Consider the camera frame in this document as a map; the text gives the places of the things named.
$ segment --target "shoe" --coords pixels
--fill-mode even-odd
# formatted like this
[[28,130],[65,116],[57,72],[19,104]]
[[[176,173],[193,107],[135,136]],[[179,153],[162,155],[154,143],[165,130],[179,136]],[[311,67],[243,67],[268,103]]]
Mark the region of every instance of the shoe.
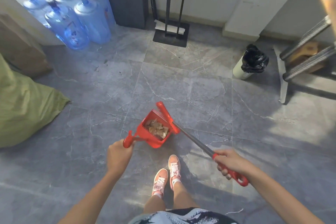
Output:
[[175,182],[181,182],[181,165],[179,158],[176,155],[171,155],[168,160],[168,167],[170,171],[170,188],[174,191]]
[[165,168],[162,168],[155,175],[152,196],[157,195],[162,198],[167,181],[168,171]]

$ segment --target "white sock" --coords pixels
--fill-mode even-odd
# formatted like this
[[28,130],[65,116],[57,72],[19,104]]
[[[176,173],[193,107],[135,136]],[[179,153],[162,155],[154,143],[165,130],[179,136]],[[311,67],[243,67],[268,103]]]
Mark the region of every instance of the white sock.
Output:
[[159,192],[155,192],[153,195],[156,195],[156,196],[158,196],[159,198],[162,198],[162,197],[161,197],[161,193],[159,193]]
[[175,184],[176,182],[181,182],[181,180],[180,180],[179,178],[175,178],[175,179],[172,181],[173,187],[174,187],[174,184]]

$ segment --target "person's left hand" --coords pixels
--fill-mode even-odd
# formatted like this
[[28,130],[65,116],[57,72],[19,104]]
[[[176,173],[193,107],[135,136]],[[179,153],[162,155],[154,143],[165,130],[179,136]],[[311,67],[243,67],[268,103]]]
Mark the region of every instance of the person's left hand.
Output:
[[132,157],[135,141],[131,144],[131,147],[124,148],[124,139],[111,144],[107,149],[107,172],[114,172],[119,177],[122,176],[129,160]]

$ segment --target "brown paper bag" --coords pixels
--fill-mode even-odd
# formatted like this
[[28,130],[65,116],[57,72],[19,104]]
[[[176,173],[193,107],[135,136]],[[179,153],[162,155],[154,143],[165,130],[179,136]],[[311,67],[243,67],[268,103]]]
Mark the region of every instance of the brown paper bag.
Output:
[[0,52],[14,70],[29,77],[52,70],[40,44],[7,14],[0,14]]

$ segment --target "person's left arm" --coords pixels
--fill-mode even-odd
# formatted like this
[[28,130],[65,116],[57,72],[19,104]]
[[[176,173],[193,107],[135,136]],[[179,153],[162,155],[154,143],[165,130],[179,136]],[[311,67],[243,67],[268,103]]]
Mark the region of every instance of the person's left arm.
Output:
[[107,150],[107,173],[86,196],[59,221],[58,224],[95,224],[98,215],[114,185],[124,173],[132,157],[134,144],[124,148],[124,139],[110,145]]

